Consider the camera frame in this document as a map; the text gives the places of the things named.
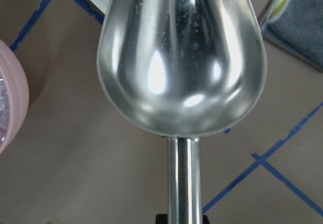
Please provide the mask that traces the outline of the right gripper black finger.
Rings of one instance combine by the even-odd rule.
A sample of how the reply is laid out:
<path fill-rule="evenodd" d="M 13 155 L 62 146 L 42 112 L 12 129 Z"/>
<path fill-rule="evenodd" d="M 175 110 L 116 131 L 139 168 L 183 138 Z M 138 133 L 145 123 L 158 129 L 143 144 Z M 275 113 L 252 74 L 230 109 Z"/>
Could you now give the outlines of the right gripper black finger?
<path fill-rule="evenodd" d="M 157 214 L 155 217 L 155 224 L 168 224 L 168 215 Z"/>

